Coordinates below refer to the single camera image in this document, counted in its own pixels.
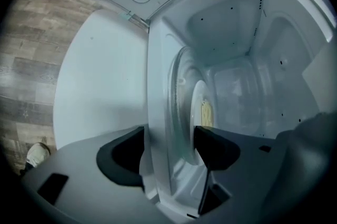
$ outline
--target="sneaker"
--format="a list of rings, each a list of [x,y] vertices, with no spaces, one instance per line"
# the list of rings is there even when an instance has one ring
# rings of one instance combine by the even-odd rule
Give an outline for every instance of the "sneaker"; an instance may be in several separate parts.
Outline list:
[[[49,148],[45,144],[37,142],[27,153],[27,163],[35,168],[44,162],[50,155]]]

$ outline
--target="food item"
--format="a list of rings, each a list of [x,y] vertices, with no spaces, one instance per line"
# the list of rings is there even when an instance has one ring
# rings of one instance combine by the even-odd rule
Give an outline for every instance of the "food item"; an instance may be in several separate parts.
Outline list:
[[[203,100],[201,104],[201,126],[213,127],[213,108],[207,101]]]

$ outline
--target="shoe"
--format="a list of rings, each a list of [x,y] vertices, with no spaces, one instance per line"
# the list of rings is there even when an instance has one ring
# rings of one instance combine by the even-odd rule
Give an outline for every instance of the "shoe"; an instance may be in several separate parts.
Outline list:
[[[27,163],[35,168],[44,162],[50,155],[51,152],[49,148],[45,144],[37,142],[27,153]]]

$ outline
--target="wooden floor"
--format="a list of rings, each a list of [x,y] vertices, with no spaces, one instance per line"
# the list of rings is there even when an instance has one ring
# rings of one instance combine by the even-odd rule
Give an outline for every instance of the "wooden floor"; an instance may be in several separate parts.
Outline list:
[[[30,146],[56,151],[53,103],[58,73],[75,34],[98,0],[15,0],[0,38],[0,142],[19,174]]]

